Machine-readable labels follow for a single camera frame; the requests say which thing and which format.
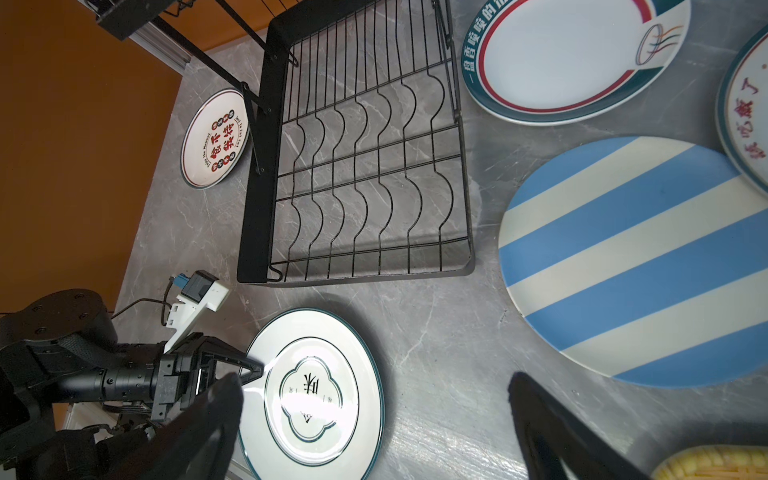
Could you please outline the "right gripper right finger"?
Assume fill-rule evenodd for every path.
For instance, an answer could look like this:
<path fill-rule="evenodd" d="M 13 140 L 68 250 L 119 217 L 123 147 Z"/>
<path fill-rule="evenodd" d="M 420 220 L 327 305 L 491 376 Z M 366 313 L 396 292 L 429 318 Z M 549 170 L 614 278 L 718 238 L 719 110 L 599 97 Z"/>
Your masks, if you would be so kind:
<path fill-rule="evenodd" d="M 553 395 L 524 372 L 513 374 L 509 403 L 530 479 L 645 479 Z"/>

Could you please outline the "white plate orange sunburst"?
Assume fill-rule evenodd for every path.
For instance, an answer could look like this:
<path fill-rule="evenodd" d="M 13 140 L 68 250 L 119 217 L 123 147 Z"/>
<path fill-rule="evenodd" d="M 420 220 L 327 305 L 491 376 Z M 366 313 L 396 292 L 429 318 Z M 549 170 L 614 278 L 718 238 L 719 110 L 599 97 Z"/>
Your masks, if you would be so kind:
<path fill-rule="evenodd" d="M 761 193 L 767 192 L 767 28 L 738 51 L 715 103 L 726 156 Z"/>

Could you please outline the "black wire dish rack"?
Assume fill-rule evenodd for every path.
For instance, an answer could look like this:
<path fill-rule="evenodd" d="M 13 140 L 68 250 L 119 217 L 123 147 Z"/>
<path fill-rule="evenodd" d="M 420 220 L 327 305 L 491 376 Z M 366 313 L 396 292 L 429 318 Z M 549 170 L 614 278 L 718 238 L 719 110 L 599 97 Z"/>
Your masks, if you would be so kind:
<path fill-rule="evenodd" d="M 223 1 L 222 12 L 260 50 L 255 86 L 174 26 L 192 7 L 90 3 L 112 36 L 157 34 L 242 93 L 250 133 L 237 163 L 247 180 L 240 283 L 310 286 L 473 270 L 448 2 L 262 1 L 266 20 L 255 28 Z"/>

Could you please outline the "white plate red characters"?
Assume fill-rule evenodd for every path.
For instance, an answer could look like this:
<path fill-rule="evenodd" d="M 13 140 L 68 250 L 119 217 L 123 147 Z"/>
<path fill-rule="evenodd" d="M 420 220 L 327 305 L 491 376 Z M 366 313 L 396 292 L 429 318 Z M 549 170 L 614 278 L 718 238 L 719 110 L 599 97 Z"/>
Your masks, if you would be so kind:
<path fill-rule="evenodd" d="M 181 147 L 180 169 L 195 189 L 219 184 L 246 150 L 250 125 L 242 93 L 223 89 L 197 110 Z"/>

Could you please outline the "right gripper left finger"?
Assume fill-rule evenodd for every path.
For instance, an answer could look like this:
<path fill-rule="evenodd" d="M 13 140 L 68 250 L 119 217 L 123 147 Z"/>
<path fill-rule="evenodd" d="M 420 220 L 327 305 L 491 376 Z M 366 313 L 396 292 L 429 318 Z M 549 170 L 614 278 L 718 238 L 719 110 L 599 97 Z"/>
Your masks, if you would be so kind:
<path fill-rule="evenodd" d="M 229 469 L 244 398 L 229 373 L 199 395 L 147 444 L 130 453 L 105 479 L 223 479 Z"/>

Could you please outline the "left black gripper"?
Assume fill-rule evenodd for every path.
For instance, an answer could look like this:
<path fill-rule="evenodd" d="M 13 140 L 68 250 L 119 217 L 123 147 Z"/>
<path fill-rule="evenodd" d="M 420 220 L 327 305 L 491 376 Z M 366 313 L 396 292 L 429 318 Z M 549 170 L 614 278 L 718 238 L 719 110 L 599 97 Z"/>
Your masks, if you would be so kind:
<path fill-rule="evenodd" d="M 186 410 L 196 396 L 196 384 L 216 382 L 219 363 L 239 368 L 242 384 L 255 381 L 264 373 L 262 362 L 232 345 L 213 336 L 192 333 L 179 343 L 179 352 L 160 357 L 150 419 L 166 422 L 175 407 Z"/>

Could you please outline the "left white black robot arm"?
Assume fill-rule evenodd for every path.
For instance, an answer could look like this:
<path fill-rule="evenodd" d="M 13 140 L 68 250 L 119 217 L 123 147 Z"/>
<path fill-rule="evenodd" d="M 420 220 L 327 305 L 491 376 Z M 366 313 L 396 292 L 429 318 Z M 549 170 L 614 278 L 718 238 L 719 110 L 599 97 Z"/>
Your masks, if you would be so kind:
<path fill-rule="evenodd" d="M 261 362 L 192 333 L 125 344 L 93 291 L 1 319 L 1 464 L 19 479 L 221 479 Z M 57 404 L 119 402 L 138 424 L 60 430 Z"/>

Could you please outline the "yellow woven bamboo tray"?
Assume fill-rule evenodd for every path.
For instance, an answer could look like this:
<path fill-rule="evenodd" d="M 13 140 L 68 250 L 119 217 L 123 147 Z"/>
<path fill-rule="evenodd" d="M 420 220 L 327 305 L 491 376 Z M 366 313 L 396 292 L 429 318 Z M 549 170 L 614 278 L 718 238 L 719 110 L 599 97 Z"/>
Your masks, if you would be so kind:
<path fill-rule="evenodd" d="M 767 478 L 766 446 L 705 445 L 680 451 L 658 465 L 652 479 Z"/>

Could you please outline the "white plate green red rim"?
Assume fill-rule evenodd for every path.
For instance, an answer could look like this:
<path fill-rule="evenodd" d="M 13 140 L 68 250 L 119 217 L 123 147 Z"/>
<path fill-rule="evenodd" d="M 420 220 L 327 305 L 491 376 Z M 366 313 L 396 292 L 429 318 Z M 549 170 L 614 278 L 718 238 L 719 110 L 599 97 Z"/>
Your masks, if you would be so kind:
<path fill-rule="evenodd" d="M 689 1 L 487 1 L 460 50 L 470 96 L 528 126 L 575 123 L 614 109 L 671 64 Z"/>

